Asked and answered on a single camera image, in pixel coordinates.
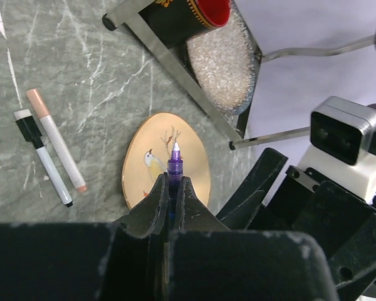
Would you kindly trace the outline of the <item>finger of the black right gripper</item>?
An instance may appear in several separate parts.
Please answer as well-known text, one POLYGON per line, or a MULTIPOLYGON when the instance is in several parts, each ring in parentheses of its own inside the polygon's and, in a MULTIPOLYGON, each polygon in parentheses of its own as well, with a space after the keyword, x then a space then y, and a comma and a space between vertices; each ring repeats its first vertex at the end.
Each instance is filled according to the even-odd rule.
POLYGON ((247 229, 288 158, 266 148, 216 218, 229 229, 247 229))

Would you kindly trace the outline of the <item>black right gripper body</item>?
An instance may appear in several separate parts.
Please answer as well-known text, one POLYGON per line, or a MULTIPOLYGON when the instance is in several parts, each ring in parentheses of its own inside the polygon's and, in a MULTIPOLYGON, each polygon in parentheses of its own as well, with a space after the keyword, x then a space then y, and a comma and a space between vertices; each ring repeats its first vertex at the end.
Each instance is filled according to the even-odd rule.
POLYGON ((249 229, 312 236, 328 260, 341 300, 376 298, 376 208, 316 170, 290 166, 249 229))

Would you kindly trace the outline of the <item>white marker with pink end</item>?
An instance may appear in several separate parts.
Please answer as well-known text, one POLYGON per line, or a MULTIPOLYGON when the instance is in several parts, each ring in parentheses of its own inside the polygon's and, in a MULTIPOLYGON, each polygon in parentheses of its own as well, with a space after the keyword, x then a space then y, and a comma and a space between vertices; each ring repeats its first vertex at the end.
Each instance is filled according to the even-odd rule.
POLYGON ((43 126, 46 135, 56 151, 56 154, 60 159, 60 162, 62 163, 74 188, 80 193, 85 192, 87 190, 86 182, 39 91, 35 88, 27 90, 26 96, 31 103, 39 121, 41 122, 41 125, 43 126))

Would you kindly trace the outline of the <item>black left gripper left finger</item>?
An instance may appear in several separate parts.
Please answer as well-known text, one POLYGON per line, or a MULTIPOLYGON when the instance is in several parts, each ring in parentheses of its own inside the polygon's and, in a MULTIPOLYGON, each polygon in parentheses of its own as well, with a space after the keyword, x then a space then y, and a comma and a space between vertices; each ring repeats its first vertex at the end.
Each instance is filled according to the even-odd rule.
POLYGON ((169 201, 169 181, 166 173, 158 176, 149 194, 127 214, 115 220, 126 234, 135 238, 149 236, 160 222, 163 225, 169 201))

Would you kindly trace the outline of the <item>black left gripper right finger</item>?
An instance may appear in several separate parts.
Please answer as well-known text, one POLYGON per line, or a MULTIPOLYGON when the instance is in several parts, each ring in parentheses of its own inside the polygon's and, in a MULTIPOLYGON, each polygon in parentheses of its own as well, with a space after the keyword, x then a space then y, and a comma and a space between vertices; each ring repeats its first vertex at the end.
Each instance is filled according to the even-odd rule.
POLYGON ((191 179, 183 177, 176 199, 174 228, 181 231, 228 232, 222 224, 198 199, 191 179))

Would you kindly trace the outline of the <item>blue pen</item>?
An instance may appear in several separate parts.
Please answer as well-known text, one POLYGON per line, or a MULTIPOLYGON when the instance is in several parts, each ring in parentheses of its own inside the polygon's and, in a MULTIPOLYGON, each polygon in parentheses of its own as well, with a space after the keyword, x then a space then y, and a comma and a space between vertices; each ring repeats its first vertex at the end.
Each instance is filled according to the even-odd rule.
POLYGON ((180 147, 174 143, 170 159, 167 163, 167 175, 169 180, 169 218, 174 220, 179 184, 184 175, 184 165, 180 154, 180 147))

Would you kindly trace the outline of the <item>white marker with black tip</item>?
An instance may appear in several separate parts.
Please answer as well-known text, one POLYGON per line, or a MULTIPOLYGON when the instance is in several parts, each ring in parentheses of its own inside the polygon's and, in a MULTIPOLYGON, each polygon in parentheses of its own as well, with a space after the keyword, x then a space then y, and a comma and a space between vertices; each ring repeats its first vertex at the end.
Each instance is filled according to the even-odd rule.
POLYGON ((43 144, 41 139, 42 133, 31 112, 29 109, 18 110, 14 112, 14 117, 16 119, 16 125, 22 133, 25 141, 31 143, 38 154, 49 179, 51 180, 56 192, 58 193, 58 196, 61 199, 61 202, 67 208, 72 207, 73 199, 69 194, 68 189, 66 188, 51 156, 43 144))

